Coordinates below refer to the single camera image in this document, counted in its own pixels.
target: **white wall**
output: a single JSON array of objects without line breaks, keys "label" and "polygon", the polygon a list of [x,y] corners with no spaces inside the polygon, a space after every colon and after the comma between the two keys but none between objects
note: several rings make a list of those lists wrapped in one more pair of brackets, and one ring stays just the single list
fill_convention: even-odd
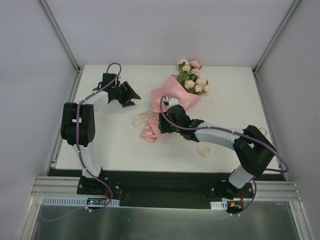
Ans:
[{"label": "white wall", "polygon": [[254,67],[293,0],[47,0],[78,61]]},{"label": "white wall", "polygon": [[36,0],[0,2],[0,239],[16,239],[75,71]]},{"label": "white wall", "polygon": [[258,72],[276,145],[320,239],[320,1],[304,0]]}]

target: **white tabletop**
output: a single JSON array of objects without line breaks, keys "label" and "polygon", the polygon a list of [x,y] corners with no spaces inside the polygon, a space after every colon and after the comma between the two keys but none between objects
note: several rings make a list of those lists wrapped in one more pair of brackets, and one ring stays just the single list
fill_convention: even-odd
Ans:
[{"label": "white tabletop", "polygon": [[[75,101],[79,102],[92,92],[102,80],[107,65],[86,65]],[[112,66],[110,73],[117,73]],[[250,67],[205,66],[201,70],[208,79],[212,92],[186,110],[191,119],[202,119],[228,128],[246,128],[254,125],[269,130],[263,113],[256,83]],[[226,147],[205,143],[211,156],[203,158],[197,153],[194,142],[170,133],[150,143],[140,138],[146,123],[138,127],[132,121],[138,114],[151,110],[150,91],[159,88],[171,74],[178,74],[176,66],[124,65],[121,82],[128,81],[142,98],[133,100],[135,106],[122,108],[112,101],[95,114],[96,135],[94,147],[104,170],[211,172],[230,173],[240,164],[236,153]],[[57,169],[81,169],[75,151],[63,141],[58,156]],[[276,158],[269,168],[278,169]]]}]

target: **purple cable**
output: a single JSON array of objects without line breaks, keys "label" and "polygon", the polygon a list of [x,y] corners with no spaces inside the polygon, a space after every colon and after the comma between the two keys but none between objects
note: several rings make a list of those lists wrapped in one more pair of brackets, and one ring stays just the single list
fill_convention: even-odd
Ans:
[{"label": "purple cable", "polygon": [[[103,91],[105,88],[107,88],[108,86],[110,86],[111,84],[113,84],[114,81],[116,81],[116,80],[119,78],[119,76],[120,76],[120,74],[121,74],[121,71],[122,71],[122,67],[121,67],[121,65],[120,65],[119,63],[117,63],[117,62],[111,63],[111,64],[108,66],[108,68],[106,69],[106,72],[108,73],[109,68],[110,68],[112,65],[118,65],[119,68],[120,68],[120,69],[119,69],[119,72],[118,72],[118,74],[115,76],[115,78],[114,78],[111,82],[109,82],[106,86],[100,88],[97,92],[91,93],[91,94],[90,94],[89,96],[87,96],[84,100],[80,101],[80,102],[78,103],[78,105],[77,105],[77,108],[76,108],[75,144],[76,144],[76,147],[77,147],[77,149],[78,149],[78,151],[79,151],[80,163],[81,163],[82,167],[83,167],[84,169],[86,169],[86,172],[87,172],[92,178],[94,178],[95,180],[97,180],[99,183],[103,184],[103,185],[109,190],[110,195],[111,195],[111,196],[110,196],[110,200],[109,200],[104,206],[100,207],[99,209],[91,209],[92,212],[99,212],[99,211],[105,209],[105,208],[111,203],[111,201],[112,201],[112,199],[113,199],[114,196],[113,196],[113,192],[112,192],[111,188],[108,186],[108,184],[106,184],[105,182],[101,181],[99,178],[97,178],[96,176],[94,176],[94,175],[87,169],[87,167],[86,167],[86,165],[85,165],[85,163],[84,163],[84,160],[83,160],[83,158],[82,158],[82,155],[81,155],[81,152],[80,152],[81,149],[80,149],[80,146],[79,146],[80,106],[81,106],[83,103],[85,103],[88,99],[90,99],[91,97],[93,97],[93,96],[96,95],[97,93]],[[74,212],[76,212],[76,211],[78,211],[78,210],[80,210],[80,209],[86,209],[86,208],[85,208],[85,207],[82,207],[82,206],[81,206],[81,207],[77,207],[77,208],[73,209],[73,210],[70,211],[70,212],[67,212],[66,214],[64,214],[64,215],[62,215],[62,216],[59,216],[59,217],[56,217],[56,218],[52,218],[52,219],[46,219],[46,218],[44,218],[43,215],[42,215],[42,211],[43,211],[43,210],[41,209],[41,210],[40,210],[40,213],[39,213],[39,217],[40,217],[40,219],[43,220],[44,222],[51,223],[51,222],[55,222],[55,221],[57,221],[57,220],[63,219],[63,218],[65,218],[65,217],[67,217],[68,215],[70,215],[70,214],[72,214],[72,213],[74,213]],[[39,227],[38,227],[37,238],[40,237],[40,231],[41,231],[41,229],[40,229],[40,222],[38,222],[38,224],[39,224],[39,225],[38,225]]]},{"label": "purple cable", "polygon": [[80,119],[80,107],[82,104],[84,104],[87,100],[89,100],[91,97],[93,97],[94,95],[96,95],[97,93],[103,91],[104,89],[106,89],[108,86],[110,86],[111,84],[113,84],[120,76],[121,74],[121,71],[122,71],[122,67],[119,63],[117,62],[113,62],[111,63],[108,68],[106,69],[106,72],[108,73],[109,71],[109,68],[112,66],[112,65],[118,65],[119,66],[119,72],[118,74],[115,76],[115,78],[109,82],[107,85],[105,85],[104,87],[100,88],[98,91],[94,92],[94,93],[91,93],[89,96],[87,96],[84,100],[80,101],[77,105],[77,108],[76,108],[76,132],[75,132],[75,144],[76,144],[76,147],[79,151],[79,159],[80,159],[80,163],[83,167],[83,169],[85,169],[85,171],[95,180],[97,180],[99,183],[103,184],[110,192],[110,200],[104,205],[102,206],[101,208],[99,209],[91,209],[91,211],[93,212],[99,212],[103,209],[105,209],[112,201],[114,195],[113,195],[113,192],[111,190],[111,188],[108,186],[108,184],[106,184],[105,182],[103,182],[102,180],[100,180],[99,178],[97,178],[96,176],[94,176],[88,169],[87,169],[87,166],[85,165],[84,163],[84,160],[82,158],[82,155],[81,155],[81,152],[80,152],[80,146],[79,146],[79,127],[80,127],[80,124],[79,124],[79,119]]},{"label": "purple cable", "polygon": [[44,222],[51,223],[51,222],[55,222],[55,221],[58,221],[58,220],[60,220],[60,219],[63,219],[63,218],[65,218],[66,216],[68,216],[68,215],[70,215],[70,214],[72,214],[72,213],[74,213],[74,212],[76,212],[76,211],[78,211],[78,210],[80,210],[80,209],[85,209],[85,207],[83,207],[83,206],[77,207],[77,208],[73,209],[72,211],[67,212],[66,214],[64,214],[64,215],[62,215],[62,216],[58,216],[58,217],[52,218],[52,219],[46,219],[46,218],[43,217],[43,214],[42,214],[43,208],[41,208],[40,213],[39,213],[39,217],[40,217],[41,220],[43,220]]},{"label": "purple cable", "polygon": [[162,116],[164,117],[164,119],[170,123],[172,126],[176,127],[177,129],[181,129],[181,130],[187,130],[187,131],[195,131],[195,130],[204,130],[204,129],[214,129],[214,130],[219,130],[219,131],[223,131],[223,132],[226,132],[226,133],[229,133],[229,134],[234,134],[234,135],[238,135],[240,137],[243,137],[245,139],[248,139],[248,140],[251,140],[257,144],[260,144],[262,146],[264,146],[266,149],[268,149],[270,152],[272,152],[274,155],[276,155],[280,161],[283,163],[283,165],[285,166],[285,170],[279,170],[279,169],[271,169],[271,168],[267,168],[265,170],[268,170],[268,171],[273,171],[273,172],[278,172],[278,173],[286,173],[289,171],[289,166],[286,162],[286,160],[279,154],[277,153],[272,147],[270,147],[268,144],[265,144],[264,142],[258,140],[258,139],[255,139],[254,137],[251,137],[251,136],[247,136],[247,135],[244,135],[240,132],[237,132],[237,131],[231,131],[229,129],[226,129],[226,128],[223,128],[223,127],[218,127],[218,126],[202,126],[202,127],[183,127],[183,126],[179,126],[179,125],[176,125],[174,124],[172,121],[169,120],[169,118],[167,118],[167,116],[165,115],[164,113],[164,110],[163,110],[163,107],[162,107],[162,104],[164,102],[164,99],[166,98],[166,96],[162,96],[161,99],[160,99],[160,111],[161,111],[161,114]]},{"label": "purple cable", "polygon": [[243,213],[245,210],[248,209],[248,207],[250,207],[250,205],[254,202],[256,195],[257,195],[257,184],[254,180],[252,180],[253,185],[254,185],[254,192],[253,192],[253,197],[251,199],[251,201],[249,202],[249,204],[247,206],[245,206],[245,208],[241,211],[241,213]]}]

